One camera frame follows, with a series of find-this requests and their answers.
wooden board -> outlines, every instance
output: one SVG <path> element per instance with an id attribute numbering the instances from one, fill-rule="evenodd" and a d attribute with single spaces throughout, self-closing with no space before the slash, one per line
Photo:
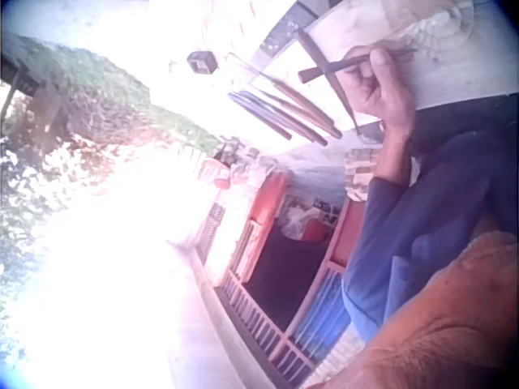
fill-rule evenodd
<path id="1" fill-rule="evenodd" d="M 397 37 L 394 23 L 391 22 L 384 12 L 382 0 L 346 0 L 312 24 L 307 32 L 327 59 L 336 61 L 356 45 Z M 412 19 L 407 24 L 402 22 L 399 28 L 404 29 L 411 22 Z M 418 51 L 414 60 L 403 66 L 402 73 L 416 97 L 418 109 L 506 95 L 519 91 L 518 47 L 517 34 L 499 7 L 492 2 L 477 4 L 474 8 L 474 29 L 468 40 L 455 49 L 438 50 L 432 54 Z M 307 85 L 299 82 L 297 72 L 312 66 L 314 62 L 301 45 L 294 42 L 264 72 L 283 79 L 316 103 L 335 121 L 339 130 L 351 129 L 351 119 L 325 78 Z M 254 85 L 268 92 L 276 92 L 262 78 L 256 79 Z M 377 120 L 359 113 L 356 117 L 359 125 Z"/>

fingernail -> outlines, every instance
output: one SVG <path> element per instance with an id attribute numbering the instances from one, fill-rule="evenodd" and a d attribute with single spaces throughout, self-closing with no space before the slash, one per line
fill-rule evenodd
<path id="1" fill-rule="evenodd" d="M 388 52 L 384 49 L 373 49 L 370 53 L 370 62 L 373 65 L 385 65 L 389 61 Z"/>

cloth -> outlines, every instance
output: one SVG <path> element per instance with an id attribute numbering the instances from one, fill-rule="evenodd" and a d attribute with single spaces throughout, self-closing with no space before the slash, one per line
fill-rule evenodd
<path id="1" fill-rule="evenodd" d="M 343 276 L 345 307 L 364 341 L 467 247 L 484 212 L 517 236 L 517 155 L 492 133 L 452 138 L 409 188 L 371 180 Z"/>

blue sleeve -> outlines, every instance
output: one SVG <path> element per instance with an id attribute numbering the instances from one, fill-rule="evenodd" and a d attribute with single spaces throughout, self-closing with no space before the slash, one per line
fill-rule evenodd
<path id="1" fill-rule="evenodd" d="M 345 307 L 365 341 L 384 322 L 391 278 L 391 255 L 379 242 L 380 228 L 407 189 L 382 178 L 371 180 L 360 237 L 343 276 Z"/>

